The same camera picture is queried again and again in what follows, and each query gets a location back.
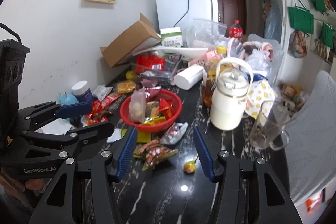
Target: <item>yellow bottle cap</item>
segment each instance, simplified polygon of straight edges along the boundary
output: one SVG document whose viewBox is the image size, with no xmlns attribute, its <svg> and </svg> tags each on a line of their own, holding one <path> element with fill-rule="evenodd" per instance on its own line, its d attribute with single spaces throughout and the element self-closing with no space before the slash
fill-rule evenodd
<svg viewBox="0 0 336 224">
<path fill-rule="evenodd" d="M 226 54 L 226 47 L 224 47 L 224 46 L 217 46 L 216 47 L 216 52 L 218 54 Z"/>
</svg>

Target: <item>power cord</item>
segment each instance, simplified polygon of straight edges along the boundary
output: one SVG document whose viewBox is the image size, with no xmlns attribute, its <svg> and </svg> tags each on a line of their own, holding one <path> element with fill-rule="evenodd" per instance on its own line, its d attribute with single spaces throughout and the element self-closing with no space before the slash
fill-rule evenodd
<svg viewBox="0 0 336 224">
<path fill-rule="evenodd" d="M 31 206 L 31 204 L 30 204 L 30 202 L 29 202 L 29 199 L 27 198 L 27 196 L 26 196 L 26 194 L 25 194 L 25 192 L 23 192 L 19 187 L 17 187 L 6 175 L 4 175 L 4 173 L 2 173 L 1 171 L 0 171 L 0 176 L 2 176 L 2 178 L 5 180 L 5 181 L 7 181 L 7 183 L 10 185 L 10 186 L 12 186 L 15 190 L 17 190 L 19 193 L 20 193 L 20 195 L 25 199 L 25 201 L 27 202 L 27 204 L 28 204 L 28 208 L 29 208 L 29 210 L 30 210 L 30 212 L 31 213 L 33 213 L 34 212 L 34 209 L 33 209 L 33 207 Z"/>
<path fill-rule="evenodd" d="M 180 20 L 178 22 L 175 23 L 174 27 L 182 20 L 182 18 L 184 18 L 184 16 L 189 12 L 189 1 L 188 0 L 188 9 L 187 9 L 187 12 L 180 18 Z"/>
<path fill-rule="evenodd" d="M 0 23 L 0 28 L 3 28 L 4 30 L 6 30 L 7 32 L 9 32 L 11 35 L 15 36 L 17 38 L 17 40 L 19 41 L 20 44 L 22 44 L 21 42 L 21 38 L 20 36 L 14 32 L 13 30 L 11 30 L 9 27 L 7 27 L 5 24 Z"/>
</svg>

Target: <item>white refrigerator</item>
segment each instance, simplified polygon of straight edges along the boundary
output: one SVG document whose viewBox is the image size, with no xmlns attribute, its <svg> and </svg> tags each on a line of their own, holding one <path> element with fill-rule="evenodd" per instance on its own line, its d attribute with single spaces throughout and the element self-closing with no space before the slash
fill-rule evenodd
<svg viewBox="0 0 336 224">
<path fill-rule="evenodd" d="M 156 6 L 159 28 L 172 28 L 187 12 L 188 0 L 156 0 Z M 187 29 L 192 26 L 193 19 L 218 22 L 217 0 L 189 0 L 189 11 L 176 27 Z"/>
</svg>

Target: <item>marble tabletop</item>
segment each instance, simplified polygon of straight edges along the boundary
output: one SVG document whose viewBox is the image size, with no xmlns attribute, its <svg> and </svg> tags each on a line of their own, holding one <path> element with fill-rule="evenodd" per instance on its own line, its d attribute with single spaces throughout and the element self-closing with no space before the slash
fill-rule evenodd
<svg viewBox="0 0 336 224">
<path fill-rule="evenodd" d="M 254 119 L 243 118 L 236 129 L 221 131 L 210 122 L 210 109 L 203 105 L 200 83 L 188 91 L 176 86 L 169 86 L 165 89 L 176 93 L 181 98 L 183 110 L 177 122 L 188 122 L 188 129 L 175 146 L 179 150 L 177 155 L 160 163 L 154 170 L 146 171 L 142 171 L 142 160 L 132 159 L 128 173 L 122 181 L 113 184 L 123 223 L 208 223 L 218 192 L 218 184 L 212 184 L 204 176 L 199 160 L 196 162 L 197 169 L 193 175 L 183 172 L 183 165 L 196 155 L 193 142 L 193 132 L 196 126 L 202 128 L 209 138 L 216 140 L 223 150 L 232 152 L 239 158 L 254 160 L 258 156 L 264 157 L 273 167 L 287 191 L 289 190 L 285 151 L 275 152 L 270 148 L 258 150 L 249 143 L 249 132 Z M 119 117 L 119 108 L 125 97 L 125 95 L 120 97 L 113 105 L 114 115 L 109 120 L 115 128 L 127 127 Z M 105 143 L 100 151 L 109 147 L 110 144 Z M 90 180 L 88 180 L 86 183 L 88 223 L 94 224 L 95 218 L 90 195 L 91 187 Z"/>
</svg>

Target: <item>jug lid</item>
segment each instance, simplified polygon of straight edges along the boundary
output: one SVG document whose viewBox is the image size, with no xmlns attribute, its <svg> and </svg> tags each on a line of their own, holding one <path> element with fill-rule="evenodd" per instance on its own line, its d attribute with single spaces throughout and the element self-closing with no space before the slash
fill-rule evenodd
<svg viewBox="0 0 336 224">
<path fill-rule="evenodd" d="M 217 87 L 226 95 L 241 97 L 247 94 L 249 81 L 241 70 L 228 68 L 219 75 Z"/>
</svg>

